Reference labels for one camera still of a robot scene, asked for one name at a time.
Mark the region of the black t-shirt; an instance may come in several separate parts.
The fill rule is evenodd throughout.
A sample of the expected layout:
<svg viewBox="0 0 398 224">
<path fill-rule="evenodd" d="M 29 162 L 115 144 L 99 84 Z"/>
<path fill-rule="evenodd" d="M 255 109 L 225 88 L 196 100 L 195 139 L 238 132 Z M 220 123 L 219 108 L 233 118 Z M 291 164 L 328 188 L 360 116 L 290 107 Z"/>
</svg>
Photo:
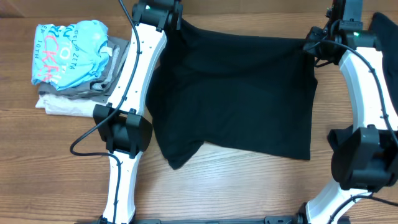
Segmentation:
<svg viewBox="0 0 398 224">
<path fill-rule="evenodd" d="M 205 142 L 309 160 L 317 79 L 304 43 L 187 21 L 169 33 L 146 98 L 169 166 L 181 168 Z"/>
</svg>

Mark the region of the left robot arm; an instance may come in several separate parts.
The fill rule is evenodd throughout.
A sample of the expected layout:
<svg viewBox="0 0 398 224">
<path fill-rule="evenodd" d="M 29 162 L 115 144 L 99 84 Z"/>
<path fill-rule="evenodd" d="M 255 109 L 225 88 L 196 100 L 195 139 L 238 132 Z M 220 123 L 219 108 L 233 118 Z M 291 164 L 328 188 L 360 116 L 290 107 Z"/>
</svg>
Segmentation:
<svg viewBox="0 0 398 224">
<path fill-rule="evenodd" d="M 93 110 L 110 168 L 108 199 L 99 223 L 134 221 L 137 169 L 153 130 L 144 117 L 147 90 L 167 32 L 180 29 L 182 11 L 179 0 L 139 1 L 127 14 L 132 30 L 126 61 L 106 105 Z"/>
</svg>

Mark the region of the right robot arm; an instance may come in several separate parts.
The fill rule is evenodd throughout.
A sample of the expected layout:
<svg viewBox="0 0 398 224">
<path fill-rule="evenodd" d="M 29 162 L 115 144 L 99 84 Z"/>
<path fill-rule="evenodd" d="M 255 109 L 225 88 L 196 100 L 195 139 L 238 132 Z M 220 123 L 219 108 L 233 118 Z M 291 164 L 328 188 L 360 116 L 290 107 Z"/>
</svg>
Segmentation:
<svg viewBox="0 0 398 224">
<path fill-rule="evenodd" d="M 353 129 L 331 158 L 332 179 L 287 223 L 349 223 L 344 214 L 362 199 L 397 182 L 397 113 L 382 66 L 377 36 L 363 29 L 362 1 L 334 0 L 324 28 L 312 27 L 304 51 L 345 78 Z"/>
</svg>

